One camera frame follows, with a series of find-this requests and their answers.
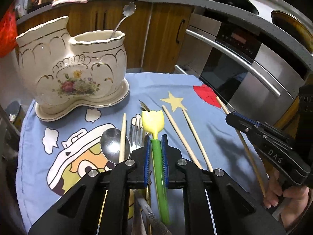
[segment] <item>human hand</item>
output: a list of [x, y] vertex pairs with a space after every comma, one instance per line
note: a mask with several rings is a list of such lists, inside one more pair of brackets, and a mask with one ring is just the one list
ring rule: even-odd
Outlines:
[[289, 205], [281, 212], [281, 220], [285, 229], [287, 229], [305, 210], [309, 201], [309, 188], [307, 186], [292, 186], [283, 191], [277, 181], [278, 178], [279, 171], [274, 168], [270, 174], [269, 187], [263, 202], [269, 209], [271, 206], [277, 206], [277, 196], [283, 195], [285, 198], [291, 198]]

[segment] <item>oven glass window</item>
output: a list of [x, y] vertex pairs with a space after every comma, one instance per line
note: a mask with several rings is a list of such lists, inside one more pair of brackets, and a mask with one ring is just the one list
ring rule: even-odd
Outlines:
[[247, 73], [239, 63], [212, 48], [201, 79], [229, 102]]

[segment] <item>yellow star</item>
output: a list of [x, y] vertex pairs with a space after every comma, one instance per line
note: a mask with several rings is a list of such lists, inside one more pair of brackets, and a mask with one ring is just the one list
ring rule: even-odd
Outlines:
[[170, 91], [168, 91], [169, 98], [161, 99], [162, 101], [168, 102], [172, 106], [172, 111], [174, 112], [178, 107], [181, 107], [182, 109], [186, 110], [184, 105], [182, 104], [182, 100], [184, 98], [177, 98], [174, 97]]

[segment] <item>ceramic saucer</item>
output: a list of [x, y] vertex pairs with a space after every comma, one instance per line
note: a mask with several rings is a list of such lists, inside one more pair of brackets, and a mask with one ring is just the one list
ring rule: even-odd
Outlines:
[[126, 98], [126, 96], [129, 93], [129, 83], [127, 82], [126, 79], [123, 79], [121, 86], [114, 92], [114, 94], [112, 94], [112, 97], [110, 98], [108, 96], [108, 99], [106, 99], [103, 102], [90, 102], [90, 101], [86, 101], [86, 100], [77, 100], [75, 102], [73, 102], [70, 106], [68, 106], [65, 110], [57, 113], [57, 114], [47, 114], [45, 112], [42, 111], [42, 109], [40, 108], [40, 105], [38, 103], [35, 104], [35, 111], [36, 111], [36, 115], [37, 117], [45, 122], [52, 122], [55, 120], [58, 120], [60, 118], [62, 118], [63, 116], [67, 115], [68, 113], [70, 113], [74, 108], [78, 107], [78, 106], [89, 106], [89, 107], [93, 107], [93, 108], [105, 108], [105, 107], [110, 107], [113, 106], [119, 102], [121, 102], [122, 100], [124, 100]]

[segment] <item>cartoon character print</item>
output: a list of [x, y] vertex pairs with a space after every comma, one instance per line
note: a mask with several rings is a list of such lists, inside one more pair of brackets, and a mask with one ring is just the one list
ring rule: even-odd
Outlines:
[[[105, 124], [90, 132], [83, 128], [62, 142], [64, 149], [57, 155], [47, 174], [47, 184], [54, 193], [64, 195], [92, 169], [104, 172], [114, 168], [114, 164], [105, 158], [100, 147], [102, 133], [114, 127]], [[133, 204], [134, 197], [130, 195], [129, 218], [133, 215]]]

